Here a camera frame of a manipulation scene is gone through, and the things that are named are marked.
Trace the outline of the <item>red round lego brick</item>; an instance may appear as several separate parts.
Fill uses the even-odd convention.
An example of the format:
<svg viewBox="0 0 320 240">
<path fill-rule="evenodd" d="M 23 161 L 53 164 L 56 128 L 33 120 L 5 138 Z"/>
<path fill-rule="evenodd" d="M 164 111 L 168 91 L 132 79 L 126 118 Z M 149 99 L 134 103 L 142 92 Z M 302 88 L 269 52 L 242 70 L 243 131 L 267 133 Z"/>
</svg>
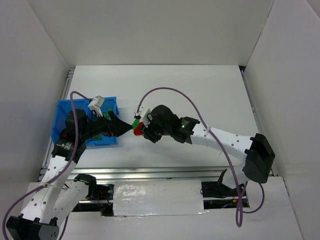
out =
<svg viewBox="0 0 320 240">
<path fill-rule="evenodd" d="M 143 131 L 141 130 L 141 127 L 143 127 L 143 126 L 144 126 L 143 122 L 140 122 L 140 123 L 136 126 L 136 128 L 133 130 L 133 134 L 134 134 L 135 136 L 142 136 L 144 133 L 143 133 Z"/>
</svg>

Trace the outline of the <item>green sloped lego brick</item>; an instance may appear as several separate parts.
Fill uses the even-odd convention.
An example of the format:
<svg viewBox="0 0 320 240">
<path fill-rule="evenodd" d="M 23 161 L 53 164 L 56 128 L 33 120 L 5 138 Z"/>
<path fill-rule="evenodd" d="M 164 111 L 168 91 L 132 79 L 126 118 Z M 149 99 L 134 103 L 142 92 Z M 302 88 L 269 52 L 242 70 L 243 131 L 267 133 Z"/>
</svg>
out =
<svg viewBox="0 0 320 240">
<path fill-rule="evenodd" d="M 100 141 L 101 138 L 102 138 L 102 137 L 101 137 L 100 135 L 98 135 L 98 136 L 96 136 L 96 137 L 94 138 L 94 140 L 95 140 L 95 141 Z"/>
</svg>

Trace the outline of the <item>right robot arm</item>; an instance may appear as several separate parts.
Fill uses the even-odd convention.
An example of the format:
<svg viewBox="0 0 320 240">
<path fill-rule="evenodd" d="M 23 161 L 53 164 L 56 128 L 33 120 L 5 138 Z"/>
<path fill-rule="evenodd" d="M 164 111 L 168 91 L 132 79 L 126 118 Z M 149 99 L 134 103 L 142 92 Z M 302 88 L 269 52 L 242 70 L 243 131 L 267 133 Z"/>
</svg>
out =
<svg viewBox="0 0 320 240">
<path fill-rule="evenodd" d="M 240 160 L 240 164 L 220 175 L 218 181 L 223 186 L 235 189 L 236 185 L 248 181 L 259 184 L 268 181 L 275 152 L 263 134 L 244 136 L 205 126 L 198 119 L 178 117 L 165 105 L 158 105 L 153 110 L 140 108 L 135 117 L 141 117 L 139 130 L 153 143 L 163 136 L 170 136 L 179 143 L 213 148 Z"/>
</svg>

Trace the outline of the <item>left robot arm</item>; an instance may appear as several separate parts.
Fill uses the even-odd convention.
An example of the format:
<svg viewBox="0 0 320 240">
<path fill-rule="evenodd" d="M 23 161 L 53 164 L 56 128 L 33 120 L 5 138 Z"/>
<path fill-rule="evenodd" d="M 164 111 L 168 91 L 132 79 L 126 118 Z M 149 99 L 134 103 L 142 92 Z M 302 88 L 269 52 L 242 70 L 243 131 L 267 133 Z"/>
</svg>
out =
<svg viewBox="0 0 320 240">
<path fill-rule="evenodd" d="M 113 111 L 108 115 L 90 119 L 82 109 L 68 113 L 41 183 L 26 193 L 31 196 L 29 203 L 18 216 L 6 214 L 3 219 L 6 239 L 56 240 L 61 224 L 78 202 L 97 195 L 97 179 L 89 174 L 78 174 L 66 190 L 64 187 L 87 148 L 87 140 L 99 135 L 119 137 L 132 130 L 132 125 L 120 120 Z"/>
</svg>

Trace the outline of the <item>green lego in bin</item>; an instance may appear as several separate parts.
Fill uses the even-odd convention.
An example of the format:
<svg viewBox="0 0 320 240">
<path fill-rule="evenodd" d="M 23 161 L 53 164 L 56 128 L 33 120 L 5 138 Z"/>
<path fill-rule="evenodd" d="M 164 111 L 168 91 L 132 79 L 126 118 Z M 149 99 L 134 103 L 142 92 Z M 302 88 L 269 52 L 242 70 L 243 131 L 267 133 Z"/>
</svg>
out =
<svg viewBox="0 0 320 240">
<path fill-rule="evenodd" d="M 106 112 L 103 113 L 106 118 L 108 118 L 108 117 L 110 116 L 110 115 L 109 115 L 109 111 L 111 111 L 111 110 L 112 110 L 112 109 L 110 108 L 110 109 L 108 109 Z"/>
</svg>

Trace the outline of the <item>blue bin right compartment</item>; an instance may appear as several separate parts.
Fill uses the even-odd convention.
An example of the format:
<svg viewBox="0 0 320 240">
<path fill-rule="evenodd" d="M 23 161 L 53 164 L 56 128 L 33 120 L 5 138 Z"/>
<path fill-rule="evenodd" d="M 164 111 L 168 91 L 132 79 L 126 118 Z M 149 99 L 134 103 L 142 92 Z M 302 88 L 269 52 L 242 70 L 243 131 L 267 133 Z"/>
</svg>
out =
<svg viewBox="0 0 320 240">
<path fill-rule="evenodd" d="M 119 109 L 118 109 L 118 104 L 117 104 L 117 98 L 115 96 L 113 97 L 104 97 L 104 103 L 101 107 L 101 111 L 103 113 L 104 116 L 104 112 L 106 112 L 107 110 L 111 109 L 116 115 L 117 117 L 119 116 Z M 97 116 L 95 116 L 91 110 L 87 109 L 87 117 L 90 121 L 93 121 Z M 101 136 L 101 140 L 94 140 L 94 138 L 89 139 L 86 141 L 86 145 L 88 147 L 99 147 L 99 148 L 104 148 L 106 146 L 111 146 L 111 145 L 117 145 L 117 139 L 115 137 L 106 137 L 104 135 L 100 135 Z"/>
</svg>

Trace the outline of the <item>blue bin compartment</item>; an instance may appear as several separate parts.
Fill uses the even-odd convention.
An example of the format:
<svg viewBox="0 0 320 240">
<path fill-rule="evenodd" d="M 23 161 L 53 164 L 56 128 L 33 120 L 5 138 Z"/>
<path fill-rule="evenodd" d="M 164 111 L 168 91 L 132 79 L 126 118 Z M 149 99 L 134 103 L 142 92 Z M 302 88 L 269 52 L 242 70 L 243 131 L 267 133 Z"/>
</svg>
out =
<svg viewBox="0 0 320 240">
<path fill-rule="evenodd" d="M 115 96 L 113 97 L 104 97 L 104 103 L 101 107 L 101 111 L 103 113 L 104 116 L 104 112 L 106 112 L 107 110 L 111 109 L 116 115 L 117 117 L 119 116 L 119 109 L 118 109 L 118 104 L 117 104 L 117 98 Z M 87 109 L 87 117 L 90 121 L 93 121 L 97 116 L 95 116 L 91 110 Z M 106 137 L 104 135 L 100 135 L 101 136 L 101 140 L 94 140 L 94 138 L 89 139 L 86 141 L 86 145 L 88 147 L 99 147 L 99 148 L 104 148 L 106 146 L 111 146 L 111 145 L 117 145 L 117 139 L 115 137 Z"/>
<path fill-rule="evenodd" d="M 79 98 L 74 99 L 73 102 L 76 109 L 84 110 L 86 113 L 88 112 L 88 100 Z M 60 139 L 61 131 L 66 128 L 65 120 L 70 111 L 72 111 L 72 105 L 69 99 L 58 101 L 51 129 L 51 139 L 54 144 Z"/>
</svg>

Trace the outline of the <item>blue bin left compartment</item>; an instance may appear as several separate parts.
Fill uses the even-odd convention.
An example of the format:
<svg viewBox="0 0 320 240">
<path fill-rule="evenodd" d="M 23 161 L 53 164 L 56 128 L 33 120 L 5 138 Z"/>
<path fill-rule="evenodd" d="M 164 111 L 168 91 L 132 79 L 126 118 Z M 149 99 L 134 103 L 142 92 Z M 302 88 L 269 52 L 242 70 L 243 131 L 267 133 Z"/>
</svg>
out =
<svg viewBox="0 0 320 240">
<path fill-rule="evenodd" d="M 84 110 L 86 113 L 88 112 L 88 100 L 79 98 L 74 99 L 73 102 L 76 109 Z M 66 128 L 65 120 L 70 111 L 72 111 L 72 105 L 69 99 L 58 101 L 51 129 L 51 139 L 54 144 L 60 139 L 61 131 Z"/>
</svg>

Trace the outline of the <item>silver foil tape sheet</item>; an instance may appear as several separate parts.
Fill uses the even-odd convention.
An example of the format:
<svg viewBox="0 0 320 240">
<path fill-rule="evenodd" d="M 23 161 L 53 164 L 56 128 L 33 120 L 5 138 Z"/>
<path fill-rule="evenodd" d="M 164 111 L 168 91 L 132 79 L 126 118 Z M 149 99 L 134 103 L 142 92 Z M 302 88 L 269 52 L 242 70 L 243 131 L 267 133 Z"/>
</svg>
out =
<svg viewBox="0 0 320 240">
<path fill-rule="evenodd" d="M 186 216 L 205 212 L 201 181 L 117 181 L 113 214 L 117 217 Z"/>
</svg>

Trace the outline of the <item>aluminium table rail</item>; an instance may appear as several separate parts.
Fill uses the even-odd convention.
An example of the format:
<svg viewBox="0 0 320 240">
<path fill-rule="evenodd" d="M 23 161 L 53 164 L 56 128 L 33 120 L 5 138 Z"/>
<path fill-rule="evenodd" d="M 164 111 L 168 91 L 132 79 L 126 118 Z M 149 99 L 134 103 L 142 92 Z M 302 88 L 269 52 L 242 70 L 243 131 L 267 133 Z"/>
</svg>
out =
<svg viewBox="0 0 320 240">
<path fill-rule="evenodd" d="M 194 166 L 194 167 L 152 167 L 152 168 L 76 168 L 67 180 L 73 180 L 79 174 L 91 175 L 101 184 L 115 181 L 153 181 L 200 179 L 215 181 L 226 166 Z"/>
</svg>

